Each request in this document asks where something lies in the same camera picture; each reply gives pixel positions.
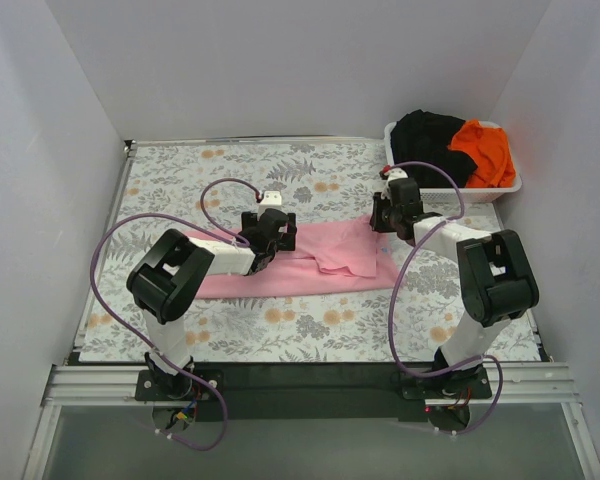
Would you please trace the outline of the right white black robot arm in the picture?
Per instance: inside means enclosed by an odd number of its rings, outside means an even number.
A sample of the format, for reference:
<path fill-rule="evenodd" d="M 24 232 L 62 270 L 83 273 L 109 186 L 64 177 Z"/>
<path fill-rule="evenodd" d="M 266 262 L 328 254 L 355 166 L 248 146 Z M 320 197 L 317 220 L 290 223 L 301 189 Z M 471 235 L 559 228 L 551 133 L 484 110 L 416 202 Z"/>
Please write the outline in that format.
<path fill-rule="evenodd" d="M 479 379 L 487 351 L 504 328 L 538 304 L 539 288 L 516 232 L 489 233 L 461 225 L 460 214 L 445 218 L 427 213 L 416 181 L 402 170 L 385 173 L 383 179 L 383 189 L 373 194 L 371 229 L 394 233 L 412 245 L 389 300 L 389 349 L 402 373 L 426 389 L 455 397 Z M 422 248 L 457 265 L 464 306 L 455 332 L 438 347 L 427 371 L 407 367 L 394 339 L 399 290 L 409 263 Z"/>

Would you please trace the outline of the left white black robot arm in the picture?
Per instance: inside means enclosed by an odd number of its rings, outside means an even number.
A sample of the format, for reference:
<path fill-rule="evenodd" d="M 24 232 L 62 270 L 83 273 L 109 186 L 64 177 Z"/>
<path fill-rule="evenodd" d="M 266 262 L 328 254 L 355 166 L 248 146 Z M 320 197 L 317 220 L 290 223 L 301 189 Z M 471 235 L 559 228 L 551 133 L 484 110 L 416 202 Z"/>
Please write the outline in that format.
<path fill-rule="evenodd" d="M 126 286 L 141 309 L 151 351 L 145 354 L 152 382 L 168 398 L 185 398 L 193 386 L 193 359 L 186 345 L 184 314 L 210 276 L 256 275 L 276 254 L 295 249 L 296 215 L 275 208 L 241 214 L 239 236 L 247 247 L 201 240 L 167 230 L 130 273 Z"/>

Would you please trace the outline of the pink t-shirt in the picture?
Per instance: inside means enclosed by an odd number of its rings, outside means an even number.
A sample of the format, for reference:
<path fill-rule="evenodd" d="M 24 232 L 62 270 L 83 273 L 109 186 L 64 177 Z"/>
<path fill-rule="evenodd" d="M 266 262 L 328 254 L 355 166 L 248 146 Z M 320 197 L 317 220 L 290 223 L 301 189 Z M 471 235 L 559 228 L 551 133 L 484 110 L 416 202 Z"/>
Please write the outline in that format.
<path fill-rule="evenodd" d="M 368 215 L 339 222 L 301 224 L 296 247 L 279 252 L 253 276 L 213 275 L 197 294 L 203 299 L 294 297 L 388 289 L 398 268 L 386 235 Z"/>

